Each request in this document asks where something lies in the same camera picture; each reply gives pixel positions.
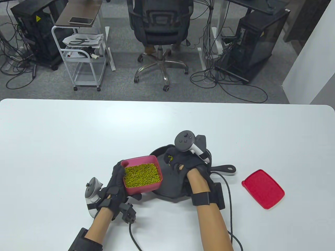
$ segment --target chrome chair leg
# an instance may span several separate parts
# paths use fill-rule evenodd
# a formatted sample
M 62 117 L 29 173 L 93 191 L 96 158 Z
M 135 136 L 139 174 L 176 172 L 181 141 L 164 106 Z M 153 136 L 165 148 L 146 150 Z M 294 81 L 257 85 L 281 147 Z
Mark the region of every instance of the chrome chair leg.
M 166 86 L 169 86 L 169 77 L 168 77 L 168 72 L 166 71 L 166 68 L 164 66 L 164 64 L 159 64 L 160 70 L 162 71 L 163 74 L 163 79 L 165 82 Z
M 138 75 L 140 74 L 140 72 L 142 72 L 142 71 L 144 71 L 145 69 L 148 69 L 148 68 L 150 68 L 150 67 L 152 67 L 152 66 L 155 66 L 155 65 L 157 65 L 157 62 L 154 62 L 154 63 L 151 63 L 151 64 L 147 64 L 147 65 L 144 65 L 144 66 L 140 67 L 140 68 L 137 70 L 137 72 L 135 73 L 134 82 L 135 82 L 135 83 L 138 83 L 138 81 L 139 81 L 139 77 L 138 77 Z
M 151 64 L 147 64 L 145 66 L 140 67 L 134 77 L 134 82 L 138 83 L 139 82 L 139 74 L 140 72 L 144 71 L 145 69 L 148 69 L 154 65 L 158 65 L 162 75 L 163 75 L 163 79 L 164 79 L 164 87 L 163 87 L 163 91 L 167 92 L 169 90 L 169 76 L 168 73 L 166 71 L 167 68 L 179 68 L 179 69 L 184 69 L 184 74 L 188 74 L 188 66 L 179 60 L 166 60 L 165 58 L 171 55 L 171 50 L 167 49 L 165 52 L 163 52 L 162 46 L 158 47 L 157 50 L 157 56 L 153 56 L 153 55 L 148 55 L 146 53 L 142 53 L 137 61 L 138 62 L 142 62 L 143 61 L 143 56 L 147 56 L 148 58 L 150 58 L 151 60 L 153 60 L 154 62 Z
M 167 68 L 179 68 L 179 69 L 184 69 L 184 73 L 188 74 L 188 66 L 179 60 L 165 60 L 165 64 Z

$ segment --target computer tower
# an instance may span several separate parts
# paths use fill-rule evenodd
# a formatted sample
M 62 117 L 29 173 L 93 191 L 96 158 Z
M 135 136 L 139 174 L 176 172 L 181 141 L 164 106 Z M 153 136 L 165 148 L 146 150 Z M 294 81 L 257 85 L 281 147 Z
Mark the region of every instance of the computer tower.
M 290 10 L 274 15 L 253 11 L 242 17 L 236 30 L 235 42 L 228 60 L 217 62 L 217 68 L 250 81 L 261 70 L 284 27 Z
M 56 70 L 62 62 L 55 40 L 51 34 L 58 17 L 68 0 L 25 0 L 11 8 L 11 11 L 23 34 L 23 40 L 32 51 L 33 61 L 37 65 Z M 56 37 L 65 48 L 63 39 L 70 36 L 70 29 L 59 29 Z

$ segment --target desk top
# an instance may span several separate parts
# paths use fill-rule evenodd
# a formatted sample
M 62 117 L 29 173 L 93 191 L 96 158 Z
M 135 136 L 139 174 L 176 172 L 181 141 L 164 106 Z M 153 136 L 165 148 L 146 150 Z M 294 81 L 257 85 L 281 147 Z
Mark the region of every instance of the desk top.
M 107 184 L 119 160 L 148 155 L 191 130 L 206 135 L 213 165 L 237 168 L 227 181 L 233 232 L 245 250 L 332 250 L 334 128 L 334 110 L 321 105 L 2 100 L 2 249 L 68 250 L 93 221 L 84 199 L 92 177 Z M 257 169 L 285 190 L 270 210 L 241 185 Z M 229 227 L 224 182 L 222 187 L 227 209 L 221 213 Z M 190 199 L 174 204 L 148 193 L 129 201 L 137 211 L 133 235 L 143 250 L 203 250 Z M 137 250 L 120 216 L 104 250 Z M 234 250 L 240 250 L 235 241 Z
M 275 14 L 276 12 L 285 8 L 288 2 L 282 0 L 268 0 L 269 5 L 274 9 L 269 8 L 266 0 L 228 0 L 229 2 L 253 9 L 266 14 Z
M 69 0 L 55 25 L 67 27 L 92 27 L 102 2 L 103 0 Z M 91 25 L 71 24 L 69 21 L 72 17 L 92 18 L 93 23 Z

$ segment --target red plastic container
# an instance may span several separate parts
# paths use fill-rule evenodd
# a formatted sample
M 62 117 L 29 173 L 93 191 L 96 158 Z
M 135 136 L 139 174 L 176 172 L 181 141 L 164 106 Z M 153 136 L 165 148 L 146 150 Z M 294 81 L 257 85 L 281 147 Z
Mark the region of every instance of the red plastic container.
M 262 169 L 250 174 L 242 186 L 264 209 L 272 208 L 285 195 L 280 185 Z
M 123 179 L 123 183 L 126 187 L 126 191 L 129 195 L 135 194 L 135 193 L 147 193 L 147 192 L 151 192 L 153 190 L 156 190 L 160 187 L 162 180 L 163 180 L 163 175 L 162 175 L 162 171 L 160 170 L 160 166 L 158 163 L 158 160 L 156 158 L 156 156 L 154 155 L 149 155 L 149 156 L 143 156 L 143 157 L 138 157 L 138 158 L 133 158 L 133 159 L 128 159 L 128 160 L 123 160 L 121 162 L 121 165 L 124 168 L 127 167 L 132 167 L 132 166 L 139 166 L 142 164 L 154 164 L 155 167 L 157 168 L 159 177 L 160 177 L 160 181 L 157 183 L 153 183 L 150 185 L 146 185 L 146 186 L 137 186 L 137 187 L 127 187 L 125 180 Z

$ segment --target hand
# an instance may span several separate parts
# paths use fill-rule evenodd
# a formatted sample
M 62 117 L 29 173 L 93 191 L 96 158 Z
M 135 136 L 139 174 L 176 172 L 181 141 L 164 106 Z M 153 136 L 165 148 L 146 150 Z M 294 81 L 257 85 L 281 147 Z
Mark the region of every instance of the hand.
M 164 161 L 172 168 L 178 170 L 180 183 L 188 186 L 187 173 L 193 168 L 196 168 L 201 176 L 207 181 L 210 190 L 214 190 L 214 183 L 210 178 L 209 168 L 197 155 L 192 154 L 190 151 L 180 152 L 176 147 L 170 147 L 164 154 Z
M 102 207 L 108 207 L 113 213 L 114 220 L 120 213 L 120 204 L 126 203 L 128 200 L 128 194 L 126 192 L 123 177 L 125 175 L 125 168 L 121 165 L 119 161 L 113 168 L 112 177 L 109 180 L 106 187 L 102 188 L 98 195 L 101 198 L 96 204 L 99 210 Z M 142 198 L 141 194 L 132 195 L 137 200 Z

